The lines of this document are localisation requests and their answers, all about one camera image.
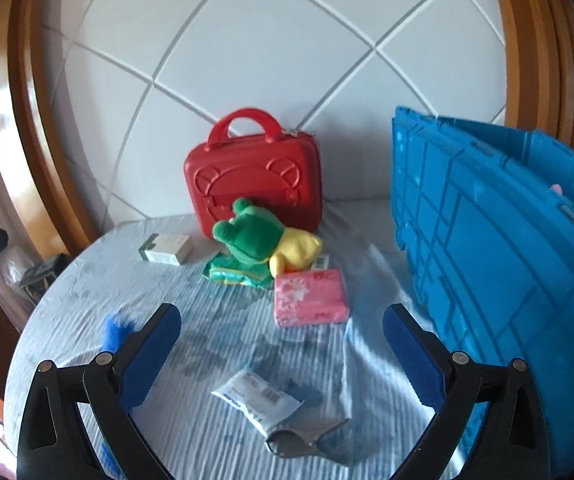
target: pink tissue package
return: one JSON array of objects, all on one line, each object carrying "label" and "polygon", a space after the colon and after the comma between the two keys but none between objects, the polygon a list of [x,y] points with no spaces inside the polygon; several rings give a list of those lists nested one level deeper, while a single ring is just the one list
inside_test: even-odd
[{"label": "pink tissue package", "polygon": [[282,274],[275,280],[273,316],[281,328],[340,323],[349,318],[338,269]]}]

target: small green and white box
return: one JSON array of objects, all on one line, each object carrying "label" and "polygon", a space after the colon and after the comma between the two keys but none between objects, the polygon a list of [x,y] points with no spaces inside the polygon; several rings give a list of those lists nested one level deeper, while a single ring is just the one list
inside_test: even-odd
[{"label": "small green and white box", "polygon": [[159,264],[181,265],[192,250],[187,235],[160,235],[154,233],[138,249],[142,259]]}]

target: red suitcase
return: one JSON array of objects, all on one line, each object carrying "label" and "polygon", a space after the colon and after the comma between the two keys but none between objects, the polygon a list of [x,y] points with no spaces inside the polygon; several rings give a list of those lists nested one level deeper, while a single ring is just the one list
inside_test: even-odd
[{"label": "red suitcase", "polygon": [[[259,124],[264,133],[230,137],[240,118]],[[185,179],[193,209],[205,235],[219,220],[233,216],[238,197],[266,207],[288,227],[314,232],[322,215],[320,156],[312,136],[285,132],[270,114],[242,108],[218,121],[207,142],[185,160]]]}]

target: green packet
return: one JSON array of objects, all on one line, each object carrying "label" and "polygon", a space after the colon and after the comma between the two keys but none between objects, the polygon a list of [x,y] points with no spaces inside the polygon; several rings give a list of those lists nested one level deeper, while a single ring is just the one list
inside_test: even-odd
[{"label": "green packet", "polygon": [[247,285],[254,288],[272,288],[273,277],[267,264],[246,265],[234,256],[218,253],[203,270],[203,276],[211,282],[225,285]]}]

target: blue plastic storage box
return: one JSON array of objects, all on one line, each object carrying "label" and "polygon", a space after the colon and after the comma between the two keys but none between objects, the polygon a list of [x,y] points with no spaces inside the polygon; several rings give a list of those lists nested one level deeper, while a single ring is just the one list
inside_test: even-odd
[{"label": "blue plastic storage box", "polygon": [[[574,153],[540,132],[398,108],[392,213],[440,339],[531,367],[552,468],[574,467]],[[560,184],[564,197],[551,191]],[[463,438],[470,447],[483,413]]]}]

